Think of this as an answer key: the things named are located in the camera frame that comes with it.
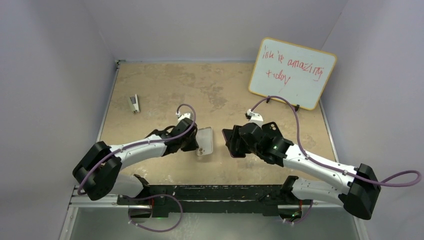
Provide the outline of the black phone case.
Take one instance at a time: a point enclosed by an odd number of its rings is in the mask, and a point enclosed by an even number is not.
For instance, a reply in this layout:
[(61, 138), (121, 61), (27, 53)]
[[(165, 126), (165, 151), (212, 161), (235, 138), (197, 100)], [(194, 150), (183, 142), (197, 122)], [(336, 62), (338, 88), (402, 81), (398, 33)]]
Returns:
[(272, 142), (276, 140), (282, 140), (284, 138), (279, 127), (273, 121), (263, 124), (261, 129), (263, 132), (261, 139), (263, 141)]

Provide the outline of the beige phone case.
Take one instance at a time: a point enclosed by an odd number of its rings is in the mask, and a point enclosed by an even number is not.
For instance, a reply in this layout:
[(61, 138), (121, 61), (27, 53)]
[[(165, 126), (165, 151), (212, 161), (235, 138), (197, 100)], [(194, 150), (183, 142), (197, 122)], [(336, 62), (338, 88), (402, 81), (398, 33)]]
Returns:
[(196, 141), (198, 148), (196, 150), (197, 156), (206, 156), (213, 153), (213, 129), (212, 127), (200, 128), (196, 134)]

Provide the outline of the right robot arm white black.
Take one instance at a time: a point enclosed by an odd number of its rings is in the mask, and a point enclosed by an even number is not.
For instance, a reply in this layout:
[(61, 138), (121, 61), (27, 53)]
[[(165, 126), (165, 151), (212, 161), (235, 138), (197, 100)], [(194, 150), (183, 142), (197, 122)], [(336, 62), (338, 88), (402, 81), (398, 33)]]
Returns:
[(301, 150), (283, 137), (275, 122), (261, 127), (255, 123), (234, 125), (223, 129), (222, 134), (233, 158), (254, 154), (267, 164), (298, 170), (318, 179), (287, 178), (289, 185), (280, 191), (284, 202), (318, 200), (342, 206), (357, 218), (371, 219), (381, 192), (372, 167), (364, 163), (358, 167), (341, 164)]

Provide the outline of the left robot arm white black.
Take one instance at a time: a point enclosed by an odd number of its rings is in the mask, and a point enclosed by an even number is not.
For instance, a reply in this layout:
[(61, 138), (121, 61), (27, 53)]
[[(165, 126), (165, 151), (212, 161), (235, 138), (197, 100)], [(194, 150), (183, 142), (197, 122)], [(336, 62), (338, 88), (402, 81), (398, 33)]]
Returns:
[(136, 174), (122, 175), (121, 170), (177, 151), (196, 150), (197, 131), (195, 121), (184, 117), (178, 120), (177, 125), (155, 129), (140, 141), (121, 145), (96, 142), (72, 171), (79, 183), (78, 195), (87, 195), (92, 201), (97, 201), (108, 194), (116, 194), (130, 198), (138, 205), (146, 203), (151, 196), (149, 183)]

